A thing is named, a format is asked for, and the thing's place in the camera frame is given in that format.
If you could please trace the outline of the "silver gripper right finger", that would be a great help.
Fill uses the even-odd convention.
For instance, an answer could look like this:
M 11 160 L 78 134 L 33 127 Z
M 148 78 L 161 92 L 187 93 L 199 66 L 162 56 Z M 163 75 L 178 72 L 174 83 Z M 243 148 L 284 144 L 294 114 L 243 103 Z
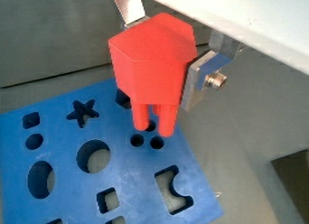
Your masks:
M 221 72 L 241 54 L 245 44 L 214 30 L 206 51 L 189 63 L 179 106 L 189 111 L 202 100 L 207 88 L 223 88 L 227 76 Z

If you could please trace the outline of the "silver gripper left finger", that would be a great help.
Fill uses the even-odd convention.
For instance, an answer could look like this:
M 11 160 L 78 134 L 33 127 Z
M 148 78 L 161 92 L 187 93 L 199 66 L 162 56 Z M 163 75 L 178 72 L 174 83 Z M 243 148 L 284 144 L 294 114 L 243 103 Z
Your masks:
M 132 26 L 146 22 L 150 17 L 146 15 L 142 0 L 112 0 L 116 6 L 122 23 L 120 27 L 127 30 Z

